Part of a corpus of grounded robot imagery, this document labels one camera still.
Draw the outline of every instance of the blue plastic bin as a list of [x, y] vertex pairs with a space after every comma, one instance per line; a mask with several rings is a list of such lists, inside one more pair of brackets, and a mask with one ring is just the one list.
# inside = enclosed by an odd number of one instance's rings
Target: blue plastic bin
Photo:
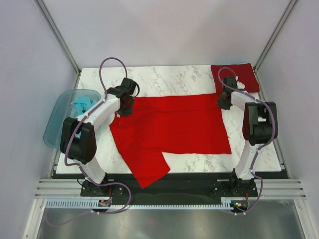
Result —
[[75, 118], [78, 116], [74, 101], [78, 97], [88, 97], [91, 102], [99, 101], [101, 95], [97, 91], [75, 89], [64, 92], [55, 103], [49, 122], [46, 126], [43, 140], [44, 143], [52, 148], [59, 148], [61, 142], [62, 125], [67, 117]]

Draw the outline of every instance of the black cable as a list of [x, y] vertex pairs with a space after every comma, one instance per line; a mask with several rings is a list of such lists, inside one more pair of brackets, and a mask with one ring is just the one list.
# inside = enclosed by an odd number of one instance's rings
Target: black cable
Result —
[[136, 94], [136, 96], [138, 96], [140, 93], [140, 86], [138, 85], [138, 83], [136, 83], [136, 86], [138, 87], [138, 93]]
[[82, 184], [80, 183], [79, 179], [77, 178], [76, 181], [78, 182], [78, 184], [80, 184], [82, 186]]

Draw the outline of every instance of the marble table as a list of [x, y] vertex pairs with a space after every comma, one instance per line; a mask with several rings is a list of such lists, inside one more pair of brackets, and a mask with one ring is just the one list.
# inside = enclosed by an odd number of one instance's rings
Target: marble table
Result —
[[[102, 77], [106, 88], [120, 85], [124, 74], [122, 67], [103, 68]], [[128, 67], [128, 77], [141, 88], [139, 96], [183, 96], [215, 93], [215, 84], [210, 66], [156, 66]], [[83, 69], [78, 89], [92, 89], [103, 95], [98, 68]], [[232, 154], [172, 154], [163, 152], [170, 173], [230, 172], [239, 162], [245, 140], [242, 135], [244, 113], [237, 107], [222, 111]], [[96, 157], [107, 173], [131, 173], [118, 153], [109, 124], [110, 117], [96, 132]], [[273, 144], [263, 149], [257, 171], [280, 171], [279, 161]], [[60, 155], [57, 174], [78, 174], [77, 166], [66, 167], [64, 154]]]

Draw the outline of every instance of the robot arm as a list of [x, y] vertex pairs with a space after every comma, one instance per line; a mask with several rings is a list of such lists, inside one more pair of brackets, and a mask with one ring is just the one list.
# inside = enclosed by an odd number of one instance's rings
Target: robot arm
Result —
[[95, 183], [101, 184], [107, 179], [106, 173], [95, 157], [97, 149], [95, 131], [114, 112], [123, 116], [132, 114], [135, 98], [132, 95], [136, 88], [139, 91], [139, 86], [135, 81], [124, 78], [120, 86], [107, 90], [107, 97], [103, 96], [91, 114], [92, 109], [75, 119], [68, 117], [63, 123], [60, 150], [65, 153], [75, 127], [86, 117], [77, 132], [77, 134], [81, 133], [80, 136], [72, 141], [68, 157], [80, 164], [82, 170]]
[[[237, 89], [236, 80], [236, 77], [226, 77], [223, 82], [226, 85]], [[233, 170], [232, 177], [235, 185], [245, 181], [248, 182], [251, 179], [254, 179], [252, 173], [255, 173], [255, 168], [260, 158], [260, 154], [258, 154], [251, 171], [251, 165], [256, 152], [261, 145], [270, 140], [272, 135], [273, 122], [271, 122], [270, 114], [263, 104], [243, 93], [233, 91], [227, 87], [223, 88], [223, 93], [217, 103], [222, 109], [229, 110], [232, 105], [235, 105], [244, 112], [243, 136], [246, 141], [240, 161]], [[278, 135], [276, 104], [274, 102], [266, 103], [274, 115], [276, 138]]]

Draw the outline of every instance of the red cloth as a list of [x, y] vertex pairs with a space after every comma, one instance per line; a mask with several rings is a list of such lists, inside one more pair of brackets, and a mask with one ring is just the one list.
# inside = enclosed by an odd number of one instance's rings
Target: red cloth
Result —
[[[241, 64], [241, 65], [228, 65], [228, 66], [215, 66], [211, 65], [211, 73], [213, 74], [215, 86], [216, 86], [216, 93], [221, 95], [223, 92], [223, 86], [218, 79], [218, 71], [222, 67], [229, 67], [232, 69], [236, 75], [238, 76], [238, 80], [245, 85], [245, 90], [249, 93], [257, 93], [259, 92], [259, 84], [256, 80], [253, 67], [250, 63]], [[227, 76], [233, 76], [233, 73], [227, 69], [222, 70], [220, 72], [220, 78], [223, 80]]]
[[169, 172], [162, 152], [231, 154], [217, 94], [136, 98], [133, 115], [115, 116], [116, 147], [142, 188]]

